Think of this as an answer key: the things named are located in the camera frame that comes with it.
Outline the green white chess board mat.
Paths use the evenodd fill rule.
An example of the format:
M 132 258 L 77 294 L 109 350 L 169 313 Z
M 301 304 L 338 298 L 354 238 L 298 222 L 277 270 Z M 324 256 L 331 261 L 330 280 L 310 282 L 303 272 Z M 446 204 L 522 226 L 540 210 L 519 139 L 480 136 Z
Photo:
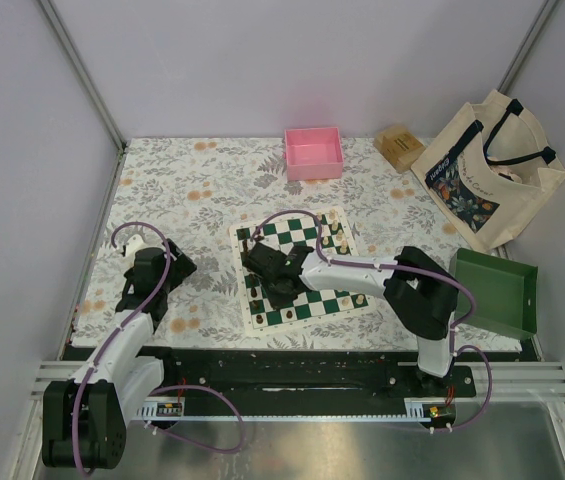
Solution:
M 314 221 L 303 214 L 282 215 L 262 227 L 258 236 L 265 245 L 287 254 L 295 245 L 314 247 L 320 244 L 325 254 L 356 255 L 357 247 L 343 209 L 334 206 L 317 210 L 314 214 L 322 224 L 322 236 L 317 236 Z M 246 253 L 253 243 L 250 237 L 257 232 L 260 222 L 249 221 L 229 229 L 233 266 L 237 280 L 240 312 L 246 335 L 265 335 L 313 327 L 326 322 L 347 320 L 376 311 L 376 301 L 366 295 L 348 291 L 322 290 L 302 293 L 288 306 L 274 309 L 262 290 L 262 285 L 243 265 Z M 256 315 L 264 317 L 263 325 L 256 323 Z

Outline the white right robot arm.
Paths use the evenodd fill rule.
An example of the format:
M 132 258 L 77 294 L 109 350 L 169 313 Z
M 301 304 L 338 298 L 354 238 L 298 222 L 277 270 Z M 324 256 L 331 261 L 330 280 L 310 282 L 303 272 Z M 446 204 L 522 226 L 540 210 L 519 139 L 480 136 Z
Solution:
M 395 259 L 326 255 L 309 246 L 284 253 L 254 244 L 242 265 L 263 286 L 274 307 L 284 307 L 302 293 L 339 290 L 384 299 L 402 325 L 417 338 L 417 383 L 437 396 L 453 382 L 450 319 L 460 284 L 416 247 Z

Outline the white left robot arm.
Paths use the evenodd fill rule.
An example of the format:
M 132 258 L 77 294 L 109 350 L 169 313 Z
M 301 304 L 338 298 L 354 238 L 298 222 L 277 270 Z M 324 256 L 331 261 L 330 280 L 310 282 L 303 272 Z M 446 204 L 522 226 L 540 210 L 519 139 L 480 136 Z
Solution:
M 149 247 L 135 239 L 124 254 L 133 263 L 108 337 L 69 379 L 43 393 L 42 461 L 49 468 L 115 468 L 145 398 L 178 386 L 175 366 L 140 351 L 164 318 L 169 294 L 196 266 L 172 240 Z

